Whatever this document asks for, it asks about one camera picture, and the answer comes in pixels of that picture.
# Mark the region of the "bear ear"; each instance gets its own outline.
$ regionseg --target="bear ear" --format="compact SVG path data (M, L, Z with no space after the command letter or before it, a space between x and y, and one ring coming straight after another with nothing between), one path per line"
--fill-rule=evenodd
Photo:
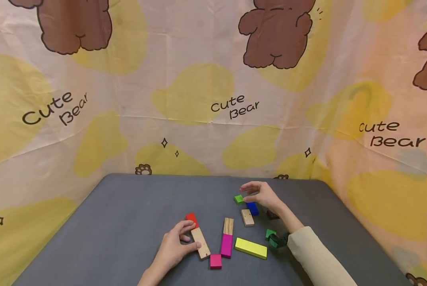
M17 7L23 7L26 9L33 9L41 6L44 0L8 0L12 5Z
M416 285L417 285L417 286L427 286L427 281L426 281L426 279L425 279L425 278L418 277L418 278L416 279Z

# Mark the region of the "sleeve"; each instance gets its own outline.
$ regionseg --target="sleeve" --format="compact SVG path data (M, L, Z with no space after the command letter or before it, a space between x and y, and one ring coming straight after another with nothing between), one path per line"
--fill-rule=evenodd
M287 245L314 286L357 286L310 226L289 235Z

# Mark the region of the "pink block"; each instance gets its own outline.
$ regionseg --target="pink block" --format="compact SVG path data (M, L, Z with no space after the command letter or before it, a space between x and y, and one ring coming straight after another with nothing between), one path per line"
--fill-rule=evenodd
M210 255L210 269L221 269L221 255Z
M221 256L231 258L232 252L232 235L223 234L221 241Z

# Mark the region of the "red and wood block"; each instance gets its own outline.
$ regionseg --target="red and wood block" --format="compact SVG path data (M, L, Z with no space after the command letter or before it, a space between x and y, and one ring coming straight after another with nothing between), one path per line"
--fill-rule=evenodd
M201 248L197 250L199 253L199 257L201 260L206 259L208 256L210 256L210 249L207 246L207 242L205 241L204 235L201 232L201 228L199 228L199 224L197 223L196 217L194 216L194 213L190 213L186 216L187 220L192 220L196 223L196 227L191 230L191 234L193 236L193 239L195 242L201 243Z
M223 238L221 241L221 256L225 258L231 258L233 230L234 230L234 219L226 217L224 219Z
M221 269L221 255L210 255L210 269Z

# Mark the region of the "pink and wood block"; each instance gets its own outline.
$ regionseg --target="pink and wood block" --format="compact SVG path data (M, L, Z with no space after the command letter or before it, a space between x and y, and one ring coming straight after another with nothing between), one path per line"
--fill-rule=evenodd
M223 238L221 240L221 256L225 258L231 258L233 229L234 229L234 219L226 217L224 219Z

